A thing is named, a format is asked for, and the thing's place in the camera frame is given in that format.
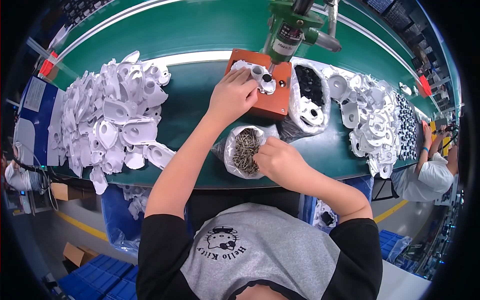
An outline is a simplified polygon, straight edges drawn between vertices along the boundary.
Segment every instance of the black sleeve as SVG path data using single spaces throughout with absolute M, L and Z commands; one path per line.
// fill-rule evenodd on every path
M 340 255 L 322 299 L 377 299 L 383 272 L 377 224 L 372 219 L 349 220 L 330 237 Z
M 180 267 L 193 240 L 184 220 L 172 215 L 151 215 L 142 223 L 138 249 L 138 299 L 195 299 Z

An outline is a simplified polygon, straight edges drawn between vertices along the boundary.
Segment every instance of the bag of screws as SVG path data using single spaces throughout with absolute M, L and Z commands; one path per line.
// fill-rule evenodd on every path
M 253 125 L 238 126 L 230 131 L 226 139 L 213 145 L 211 151 L 225 164 L 227 171 L 245 179 L 259 179 L 264 175 L 258 172 L 253 155 L 269 136 L 278 138 L 275 125 L 268 128 Z
M 293 58 L 291 62 L 288 116 L 278 124 L 280 139 L 287 143 L 324 132 L 331 107 L 330 88 L 323 73 L 308 60 Z

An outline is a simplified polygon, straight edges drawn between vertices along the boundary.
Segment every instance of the yellow floor line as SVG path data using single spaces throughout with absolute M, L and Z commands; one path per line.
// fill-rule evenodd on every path
M 395 205 L 394 207 L 390 208 L 389 210 L 387 210 L 386 212 L 376 216 L 375 218 L 373 218 L 373 220 L 375 221 L 375 223 L 379 223 L 380 221 L 383 221 L 385 220 L 387 217 L 389 217 L 391 214 L 393 214 L 395 211 L 397 211 L 399 208 L 401 208 L 402 206 L 404 206 L 405 204 L 407 204 L 407 200 L 402 200 L 400 201 L 399 204 Z M 63 212 L 60 212 L 60 211 L 56 211 L 55 212 L 59 217 L 61 217 L 62 219 L 64 219 L 65 221 L 69 222 L 70 224 L 80 228 L 81 230 L 85 231 L 85 232 L 88 232 L 90 233 L 91 235 L 93 236 L 96 236 L 97 238 L 99 239 L 102 239 L 102 240 L 105 240 L 105 241 L 108 241 L 107 239 L 107 235 L 100 231 L 100 230 L 97 230 L 93 227 L 90 227 L 88 226 L 87 224 L 84 224 L 80 221 L 77 221 L 75 220 L 74 218 L 72 218 L 71 216 L 68 216 L 66 214 L 64 214 Z
M 390 216 L 391 214 L 393 214 L 395 211 L 397 211 L 399 208 L 401 208 L 402 206 L 404 206 L 405 204 L 407 204 L 407 200 L 402 200 L 400 201 L 399 204 L 395 205 L 394 207 L 390 208 L 389 210 L 387 210 L 386 212 L 384 212 L 383 214 L 380 214 L 378 216 L 376 216 L 375 218 L 373 218 L 373 220 L 375 221 L 375 223 L 379 223 L 380 221 L 383 221 L 385 220 L 388 216 Z
M 87 224 L 84 224 L 82 222 L 79 222 L 79 221 L 75 220 L 74 218 L 72 218 L 71 216 L 68 216 L 68 215 L 64 214 L 63 212 L 56 211 L 55 213 L 59 217 L 64 219 L 65 221 L 69 222 L 70 224 L 72 224 L 74 226 L 77 226 L 81 230 L 86 231 L 86 232 L 90 233 L 91 235 L 96 236 L 99 239 L 108 241 L 107 235 L 104 232 L 102 232 L 100 230 L 97 230 L 95 228 L 92 228 L 92 227 L 90 227 Z

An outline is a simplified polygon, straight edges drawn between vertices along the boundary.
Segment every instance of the green motor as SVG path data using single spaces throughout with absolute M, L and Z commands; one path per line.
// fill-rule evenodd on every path
M 290 61 L 300 43 L 310 46 L 317 44 L 332 52 L 341 50 L 337 39 L 318 30 L 324 22 L 318 16 L 309 14 L 313 2 L 314 0 L 270 2 L 270 32 L 263 49 L 263 53 L 271 58 L 270 73 L 275 65 Z

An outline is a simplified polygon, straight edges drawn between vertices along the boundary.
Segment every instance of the green workbench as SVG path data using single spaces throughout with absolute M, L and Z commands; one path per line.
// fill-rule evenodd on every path
M 115 2 L 118 2 L 116 6 L 103 8 L 105 11 L 102 13 L 106 17 L 117 13 L 119 5 L 128 7 L 126 3 L 139 3 L 138 0 L 116 0 L 111 4 Z M 267 3 L 266 0 L 177 1 L 133 14 L 99 31 L 70 51 L 62 61 L 63 70 L 58 72 L 53 83 L 65 89 L 72 83 L 75 74 L 81 75 L 85 70 L 97 72 L 103 63 L 112 58 L 119 61 L 135 50 L 140 51 L 141 60 L 232 48 L 258 51 L 268 32 Z M 374 22 L 359 9 L 344 2 L 339 7 L 339 13 L 357 23 L 362 22 L 363 26 L 368 24 L 371 32 L 388 42 L 392 49 L 411 64 L 408 59 L 411 53 L 405 50 L 405 45 L 401 45 L 391 33 L 381 29 L 378 21 Z M 84 24 L 83 32 L 95 26 L 94 21 L 99 23 L 101 18 L 92 20 L 91 24 Z M 57 53 L 82 34 L 79 27 L 74 28 L 66 37 L 66 40 L 70 41 L 64 42 L 57 49 Z M 336 37 L 342 44 L 342 51 L 339 53 L 302 45 L 295 56 L 331 64 L 351 72 L 371 74 L 375 78 L 386 80 L 394 87 L 398 86 L 400 81 L 411 87 L 415 85 L 409 71 L 367 36 L 339 22 Z M 222 78 L 226 66 L 226 61 L 211 61 L 168 67 L 172 79 L 165 87 L 169 97 L 162 105 L 157 141 L 172 150 L 180 148 L 206 112 L 211 92 Z M 418 96 L 409 100 L 427 115 L 436 111 L 429 98 Z M 244 116 L 229 126 L 220 138 L 225 137 L 231 128 L 245 123 L 260 126 L 274 124 L 271 120 Z M 294 141 L 292 145 L 309 165 L 329 177 L 343 179 L 369 174 L 365 158 L 358 158 L 350 151 L 348 132 L 342 124 L 339 107 L 333 102 L 328 129 L 317 136 Z M 414 161 L 399 160 L 395 168 L 411 163 Z M 57 170 L 63 174 L 72 174 L 67 166 Z M 88 174 L 89 171 L 85 171 L 83 177 L 88 178 Z M 131 170 L 124 167 L 122 173 L 107 175 L 107 180 L 120 184 L 152 186 L 159 174 L 158 168 L 145 161 L 143 168 Z M 212 153 L 208 155 L 196 183 L 196 188 L 268 186 L 275 186 L 275 183 L 266 177 L 244 180 L 229 174 L 223 162 Z

